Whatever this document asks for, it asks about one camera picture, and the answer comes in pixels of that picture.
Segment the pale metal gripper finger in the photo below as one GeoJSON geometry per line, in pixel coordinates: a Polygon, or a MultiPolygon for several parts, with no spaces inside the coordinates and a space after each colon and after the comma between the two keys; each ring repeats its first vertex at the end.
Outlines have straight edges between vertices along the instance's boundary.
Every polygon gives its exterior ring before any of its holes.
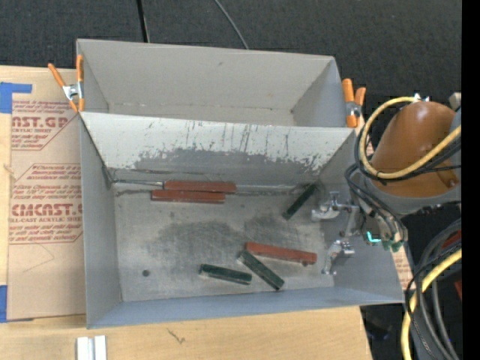
{"type": "Polygon", "coordinates": [[[351,212],[352,205],[348,203],[338,202],[340,193],[332,191],[329,193],[329,200],[321,203],[318,208],[313,209],[310,213],[312,221],[324,221],[336,218],[341,212],[351,212]]]}
{"type": "Polygon", "coordinates": [[[325,255],[322,273],[324,275],[336,275],[333,265],[338,258],[350,258],[356,253],[355,248],[348,239],[338,239],[333,241],[325,255]]]}

